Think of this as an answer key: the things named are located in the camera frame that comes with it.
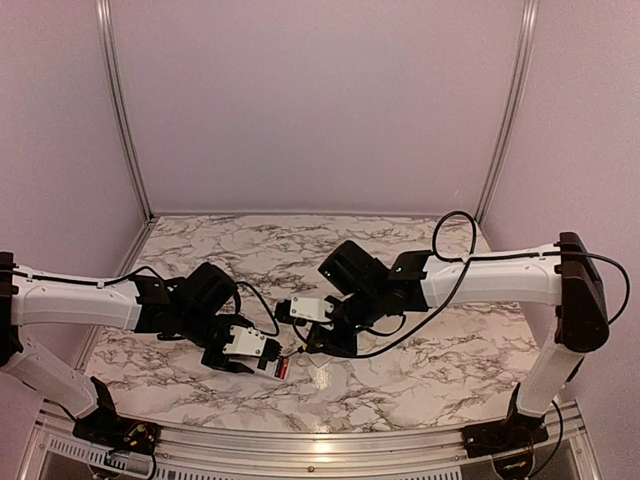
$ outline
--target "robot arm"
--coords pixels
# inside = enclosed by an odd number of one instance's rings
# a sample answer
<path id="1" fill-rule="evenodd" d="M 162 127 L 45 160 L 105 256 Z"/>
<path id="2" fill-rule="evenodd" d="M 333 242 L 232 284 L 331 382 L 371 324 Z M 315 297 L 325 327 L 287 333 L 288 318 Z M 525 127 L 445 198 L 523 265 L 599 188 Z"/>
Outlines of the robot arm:
<path id="1" fill-rule="evenodd" d="M 578 235 L 563 233 L 553 245 L 473 255 L 470 261 L 445 261 L 428 250 L 405 252 L 388 269 L 355 243 L 345 242 L 319 271 L 347 297 L 295 297 L 277 311 L 280 321 L 295 322 L 294 327 L 313 322 L 306 338 L 308 352 L 358 358 L 357 334 L 384 315 L 470 302 L 555 306 L 557 328 L 515 389 L 507 417 L 464 429 L 470 457 L 494 454 L 548 438 L 542 427 L 554 396 L 584 356 L 608 339 L 602 281 L 587 256 Z M 466 275 L 452 294 L 464 268 Z"/>
<path id="2" fill-rule="evenodd" d="M 279 378 L 283 370 L 280 344 L 239 314 L 217 314 L 236 296 L 235 282 L 208 263 L 188 278 L 167 282 L 143 275 L 105 280 L 17 267 L 13 255 L 3 252 L 0 371 L 65 409 L 76 422 L 75 436 L 149 454 L 157 439 L 156 424 L 119 416 L 105 384 L 73 370 L 21 327 L 67 323 L 180 335 L 204 348 L 204 365 L 230 372 L 270 371 Z"/>

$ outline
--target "wire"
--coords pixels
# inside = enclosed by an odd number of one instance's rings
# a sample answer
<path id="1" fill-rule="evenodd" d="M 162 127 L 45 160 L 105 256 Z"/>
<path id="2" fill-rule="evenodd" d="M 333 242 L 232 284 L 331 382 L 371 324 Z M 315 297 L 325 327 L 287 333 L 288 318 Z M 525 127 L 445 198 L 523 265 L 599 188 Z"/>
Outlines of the wire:
<path id="1" fill-rule="evenodd" d="M 101 285 L 104 285 L 105 287 L 108 287 L 110 285 L 115 285 L 117 283 L 124 282 L 125 280 L 130 280 L 133 276 L 137 275 L 138 273 L 144 270 L 148 270 L 151 273 L 153 273 L 153 275 L 164 284 L 165 282 L 164 278 L 162 278 L 162 276 L 158 272 L 156 272 L 153 268 L 146 265 L 143 267 L 137 268 L 131 273 L 128 273 L 121 277 L 105 280 L 104 282 L 97 282 L 95 280 L 78 280 L 75 278 L 55 277 L 51 275 L 38 275 L 38 274 L 32 275 L 29 273 L 21 272 L 20 270 L 0 270 L 0 273 L 12 273 L 17 277 L 30 278 L 32 280 L 44 280 L 47 282 L 66 283 L 69 285 L 82 285 L 85 287 L 99 287 Z"/>
<path id="2" fill-rule="evenodd" d="M 438 220 L 436 228 L 433 229 L 433 235 L 431 236 L 431 250 L 433 250 L 433 254 L 435 255 L 435 257 L 443 262 L 464 262 L 464 259 L 462 257 L 444 257 L 438 251 L 438 233 L 440 233 L 440 229 L 451 217 L 458 216 L 466 218 L 471 225 L 471 246 L 469 247 L 469 255 L 472 255 L 476 251 L 476 243 L 478 242 L 478 227 L 476 226 L 476 221 L 473 219 L 470 213 L 465 212 L 464 210 L 454 210 L 447 213 L 444 217 Z"/>
<path id="3" fill-rule="evenodd" d="M 477 244 L 477 240 L 478 240 L 478 229 L 476 227 L 475 220 L 467 212 L 464 212 L 462 210 L 456 210 L 456 211 L 448 213 L 447 215 L 445 215 L 444 217 L 442 217 L 438 221 L 438 223 L 436 225 L 436 228 L 433 231 L 433 238 L 431 240 L 432 250 L 433 250 L 434 255 L 436 257 L 440 258 L 441 260 L 445 261 L 445 262 L 451 262 L 452 263 L 452 262 L 458 262 L 458 261 L 463 262 L 464 261 L 462 259 L 462 257 L 456 257 L 456 258 L 443 257 L 442 255 L 440 255 L 440 253 L 438 252 L 438 248 L 437 248 L 437 235 L 440 232 L 440 229 L 442 228 L 442 225 L 447 220 L 449 220 L 451 217 L 456 216 L 456 215 L 461 215 L 461 216 L 465 217 L 467 220 L 469 220 L 471 222 L 471 224 L 472 224 L 472 227 L 471 227 L 471 246 L 469 247 L 468 255 L 472 255 L 473 253 L 475 253 L 475 248 L 476 248 L 476 244 Z M 381 354 L 383 354 L 385 352 L 388 352 L 392 348 L 400 345 L 405 340 L 411 338 L 411 336 L 413 336 L 413 334 L 415 334 L 418 330 L 420 330 L 422 327 L 424 327 L 427 323 L 429 323 L 435 317 L 440 315 L 440 313 L 445 308 L 447 308 L 449 306 L 449 304 L 451 303 L 451 300 L 453 300 L 453 297 L 455 297 L 456 293 L 458 293 L 458 290 L 460 289 L 460 285 L 462 285 L 462 281 L 464 280 L 464 278 L 467 275 L 467 272 L 469 271 L 469 267 L 471 266 L 471 259 L 472 259 L 472 257 L 470 257 L 468 259 L 468 261 L 465 263 L 464 267 L 462 268 L 462 271 L 460 272 L 460 275 L 458 276 L 458 280 L 456 281 L 455 285 L 451 289 L 451 292 L 449 293 L 447 298 L 444 300 L 444 302 L 442 302 L 442 304 L 440 304 L 439 307 L 437 307 L 433 312 L 431 312 L 429 315 L 427 315 L 426 318 L 424 318 L 420 323 L 418 323 L 415 327 L 413 327 L 407 333 L 405 333 L 404 335 L 402 335 L 398 339 L 394 340 L 393 342 L 389 343 L 388 345 L 385 345 L 380 350 L 376 350 L 375 352 L 369 352 L 369 353 L 365 353 L 365 354 L 362 354 L 362 355 L 342 355 L 342 354 L 338 354 L 338 353 L 331 353 L 331 354 L 328 354 L 328 355 L 331 355 L 331 356 L 334 356 L 334 357 L 338 357 L 338 358 L 350 358 L 350 359 L 373 358 L 373 357 L 377 357 L 378 355 L 381 355 Z M 300 335 L 300 332 L 297 330 L 295 322 L 293 323 L 293 329 L 296 332 L 296 335 L 298 335 L 298 338 L 300 338 L 303 342 L 306 343 L 306 340 Z"/>
<path id="4" fill-rule="evenodd" d="M 555 454 L 560 449 L 560 444 L 562 443 L 562 437 L 564 435 L 564 419 L 562 418 L 562 412 L 560 411 L 560 407 L 558 407 L 558 404 L 555 402 L 555 400 L 551 400 L 551 403 L 553 404 L 553 408 L 556 409 L 556 413 L 558 414 L 558 420 L 560 421 L 560 433 L 558 434 L 558 441 L 556 442 L 556 446 L 553 447 L 551 454 L 542 463 L 542 465 L 540 465 L 540 467 L 535 470 L 535 472 L 529 475 L 529 478 L 533 478 L 537 476 L 542 470 L 544 470 L 547 467 L 547 465 L 549 465 L 549 463 L 551 462 Z"/>
<path id="5" fill-rule="evenodd" d="M 156 460 L 156 454 L 151 452 L 151 462 L 153 462 L 153 467 L 151 467 L 151 475 L 147 477 L 147 480 L 151 480 L 156 476 L 156 472 L 158 471 L 158 461 Z"/>
<path id="6" fill-rule="evenodd" d="M 262 333 L 263 335 L 266 335 L 267 337 L 277 337 L 278 335 L 280 335 L 280 326 L 278 325 L 278 320 L 276 320 L 276 316 L 273 314 L 273 312 L 269 308 L 269 305 L 267 305 L 267 302 L 265 301 L 264 297 L 260 294 L 260 292 L 258 292 L 258 290 L 256 290 L 256 288 L 253 285 L 251 285 L 249 282 L 240 281 L 240 282 L 236 282 L 236 285 L 239 287 L 245 287 L 251 290 L 253 294 L 258 298 L 258 300 L 260 300 L 260 303 L 262 304 L 265 312 L 267 312 L 267 315 L 269 315 L 269 318 L 273 322 L 273 326 L 276 329 L 275 333 L 268 333 L 262 330 L 260 330 L 260 333 Z"/>
<path id="7" fill-rule="evenodd" d="M 462 217 L 466 218 L 469 221 L 470 225 L 471 225 L 471 245 L 469 247 L 469 253 L 467 254 L 467 258 L 466 259 L 464 257 L 445 257 L 442 254 L 440 254 L 440 252 L 438 251 L 438 245 L 437 245 L 438 234 L 440 233 L 440 230 L 441 230 L 442 226 L 444 225 L 444 223 L 447 220 L 449 220 L 450 218 L 454 217 L 454 216 L 462 216 Z M 598 254 L 589 253 L 589 252 L 566 252 L 566 251 L 565 252 L 553 251 L 553 252 L 542 252 L 542 253 L 540 253 L 540 252 L 522 252 L 522 253 L 515 253 L 515 254 L 492 255 L 492 256 L 486 256 L 486 257 L 485 256 L 483 256 L 483 257 L 475 257 L 475 256 L 473 256 L 473 254 L 475 253 L 477 240 L 478 240 L 478 229 L 477 229 L 477 226 L 476 226 L 476 222 L 475 222 L 475 220 L 473 219 L 473 217 L 469 213 L 467 213 L 465 211 L 462 211 L 462 210 L 455 210 L 455 211 L 449 212 L 448 214 L 443 216 L 438 221 L 438 223 L 436 224 L 435 229 L 433 230 L 433 237 L 431 239 L 431 249 L 433 251 L 433 254 L 434 254 L 434 256 L 436 258 L 438 258 L 439 260 L 441 260 L 443 262 L 447 262 L 447 263 L 463 262 L 465 264 L 463 269 L 462 269 L 462 272 L 458 276 L 458 280 L 456 281 L 453 289 L 451 290 L 451 292 L 449 293 L 447 298 L 444 300 L 444 302 L 442 302 L 442 304 L 439 307 L 437 307 L 431 314 L 429 314 L 424 320 L 422 320 L 420 323 L 418 323 L 409 332 L 407 332 L 406 334 L 404 334 L 403 336 L 401 336 L 397 340 L 391 342 L 390 344 L 386 345 L 385 347 L 381 348 L 380 350 L 377 350 L 375 352 L 362 354 L 362 355 L 342 355 L 342 354 L 336 354 L 336 353 L 331 353 L 329 355 L 332 355 L 332 356 L 338 357 L 338 358 L 351 358 L 351 359 L 372 358 L 372 357 L 375 357 L 377 355 L 380 355 L 382 353 L 385 353 L 385 352 L 389 351 L 390 349 L 396 347 L 400 343 L 402 343 L 405 340 L 409 339 L 413 334 L 415 334 L 418 330 L 420 330 L 427 323 L 429 323 L 431 320 L 433 320 L 437 315 L 439 315 L 447 306 L 449 306 L 449 304 L 453 300 L 453 297 L 456 295 L 456 293 L 460 289 L 460 285 L 462 284 L 465 276 L 467 275 L 467 272 L 469 271 L 469 267 L 471 266 L 472 262 L 512 260 L 512 259 L 516 259 L 516 258 L 535 258 L 535 257 L 540 257 L 540 256 L 577 256 L 577 257 L 593 258 L 594 260 L 600 260 L 602 262 L 608 263 L 608 264 L 613 265 L 614 267 L 616 267 L 620 271 L 622 276 L 624 277 L 625 284 L 626 284 L 626 292 L 625 292 L 625 297 L 624 297 L 624 300 L 622 302 L 622 305 L 620 306 L 620 308 L 618 309 L 616 314 L 613 315 L 613 317 L 611 317 L 611 319 L 608 321 L 608 324 L 611 325 L 613 322 L 615 322 L 622 315 L 622 313 L 625 311 L 625 309 L 627 308 L 627 306 L 629 304 L 629 297 L 631 296 L 631 280 L 629 278 L 629 274 L 627 273 L 627 271 L 624 269 L 624 267 L 620 263 L 618 263 L 617 261 L 615 261 L 615 260 L 613 260 L 613 259 L 611 259 L 609 257 L 605 257 L 603 255 L 598 255 Z M 304 339 L 304 337 L 300 334 L 300 332 L 296 328 L 296 322 L 293 323 L 293 329 L 296 332 L 296 335 L 298 336 L 298 338 L 300 338 L 303 342 L 306 343 L 306 340 Z"/>
<path id="8" fill-rule="evenodd" d="M 613 265 L 618 269 L 618 271 L 622 274 L 622 277 L 624 278 L 625 294 L 624 294 L 624 299 L 622 301 L 622 304 L 620 305 L 620 308 L 615 313 L 615 315 L 611 317 L 611 319 L 609 319 L 609 322 L 608 322 L 609 325 L 611 325 L 618 318 L 620 318 L 622 313 L 627 309 L 627 306 L 629 305 L 629 298 L 631 297 L 631 278 L 629 277 L 629 273 L 627 272 L 627 270 L 620 263 L 616 262 L 612 258 L 605 257 L 604 255 L 598 255 L 597 253 L 590 253 L 590 252 L 544 252 L 542 253 L 542 255 L 545 257 L 559 257 L 559 256 L 571 256 L 571 257 L 583 257 L 583 258 L 586 257 L 586 258 L 593 258 L 594 260 L 599 260 L 604 263 L 608 263 L 609 265 Z"/>
<path id="9" fill-rule="evenodd" d="M 371 335 L 375 335 L 376 337 L 391 337 L 396 333 L 398 333 L 400 330 L 402 330 L 402 327 L 404 327 L 404 324 L 406 322 L 407 322 L 407 316 L 402 315 L 402 320 L 400 321 L 400 325 L 398 325 L 398 328 L 396 328 L 393 332 L 378 332 L 373 328 L 367 328 L 366 331 L 369 332 Z"/>

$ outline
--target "marble surface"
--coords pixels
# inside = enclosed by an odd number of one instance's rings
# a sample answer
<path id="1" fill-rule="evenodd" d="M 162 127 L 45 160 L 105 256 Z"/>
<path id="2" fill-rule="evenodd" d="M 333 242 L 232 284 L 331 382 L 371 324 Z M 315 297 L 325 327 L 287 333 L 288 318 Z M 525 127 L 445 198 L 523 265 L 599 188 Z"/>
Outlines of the marble surface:
<path id="1" fill-rule="evenodd" d="M 293 294 L 338 295 L 317 272 L 351 239 L 390 266 L 406 250 L 430 246 L 435 220 L 380 217 L 244 216 L 162 218 L 138 265 L 188 275 L 201 262 L 256 285 L 273 305 Z M 440 248 L 462 253 L 470 229 L 452 222 Z M 487 251 L 481 239 L 478 251 Z M 260 304 L 243 295 L 243 313 L 273 328 Z M 408 328 L 424 314 L 410 314 Z M 376 329 L 395 329 L 385 318 Z M 362 351 L 393 340 L 360 335 Z M 299 344 L 289 326 L 284 352 Z M 367 360 L 296 355 L 286 382 L 232 375 L 200 364 L 186 341 L 103 331 L 87 373 L 105 381 L 123 414 L 190 425 L 254 431 L 363 432 L 478 421 L 506 413 L 515 384 L 538 350 L 515 304 L 446 309 L 416 336 Z"/>

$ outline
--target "white wall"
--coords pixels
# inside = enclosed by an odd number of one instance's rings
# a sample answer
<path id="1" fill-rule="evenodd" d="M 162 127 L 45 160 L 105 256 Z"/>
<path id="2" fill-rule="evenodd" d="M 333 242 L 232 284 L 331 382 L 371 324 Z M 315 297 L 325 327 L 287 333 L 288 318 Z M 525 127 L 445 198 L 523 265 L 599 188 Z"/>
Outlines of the white wall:
<path id="1" fill-rule="evenodd" d="M 113 2 L 157 211 L 475 207 L 523 2 Z"/>
<path id="2" fill-rule="evenodd" d="M 0 5 L 0 250 L 114 274 L 142 226 L 109 100 L 94 2 Z M 40 329 L 67 361 L 85 330 Z M 0 478 L 15 478 L 40 397 L 0 374 Z"/>
<path id="3" fill-rule="evenodd" d="M 539 13 L 529 82 L 485 230 L 494 248 L 577 231 L 637 281 L 640 3 L 549 1 Z M 613 313 L 623 285 L 602 271 Z M 572 388 L 606 480 L 638 477 L 639 311 L 636 289 L 609 343 L 585 362 Z M 525 313 L 541 340 L 552 312 Z"/>

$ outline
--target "aluminum frame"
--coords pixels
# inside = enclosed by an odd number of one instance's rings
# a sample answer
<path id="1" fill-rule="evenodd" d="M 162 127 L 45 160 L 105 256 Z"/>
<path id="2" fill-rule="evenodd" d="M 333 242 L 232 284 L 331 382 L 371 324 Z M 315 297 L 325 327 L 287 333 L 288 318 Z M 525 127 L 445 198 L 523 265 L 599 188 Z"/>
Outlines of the aluminum frame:
<path id="1" fill-rule="evenodd" d="M 118 133 L 122 143 L 129 177 L 133 186 L 133 191 L 138 202 L 138 208 L 145 221 L 149 222 L 154 218 L 147 190 L 142 177 L 138 154 L 136 153 L 131 127 L 127 115 L 127 108 L 120 79 L 120 68 L 118 66 L 118 56 L 116 53 L 116 43 L 113 33 L 113 22 L 111 20 L 111 1 L 96 0 L 98 13 L 98 27 L 100 29 L 100 41 L 102 43 L 102 53 L 104 56 L 107 80 L 111 93 Z"/>
<path id="2" fill-rule="evenodd" d="M 513 133 L 513 125 L 518 114 L 518 108 L 522 103 L 522 96 L 527 81 L 527 73 L 529 72 L 529 63 L 531 61 L 531 52 L 533 50 L 533 38 L 538 18 L 539 0 L 525 0 L 522 11 L 522 23 L 520 25 L 520 37 L 518 39 L 518 48 L 516 60 L 511 77 L 511 87 L 507 97 L 507 105 L 505 107 L 504 116 L 500 125 L 500 131 L 496 140 L 496 145 L 489 164 L 489 170 L 484 181 L 482 193 L 478 200 L 478 206 L 475 211 L 475 219 L 482 226 L 491 200 L 498 186 L 500 172 L 504 167 L 504 162 L 509 149 L 509 143 Z"/>
<path id="3" fill-rule="evenodd" d="M 600 480 L 595 456 L 576 402 L 562 405 L 564 439 L 571 442 L 580 480 Z M 160 422 L 159 467 L 213 471 L 241 478 L 409 478 L 433 470 L 485 462 L 469 459 L 462 425 L 375 433 L 276 433 L 193 427 Z M 550 438 L 558 440 L 555 410 L 547 416 Z M 20 480 L 37 480 L 51 438 L 71 436 L 73 423 L 59 407 L 45 402 L 31 435 Z"/>

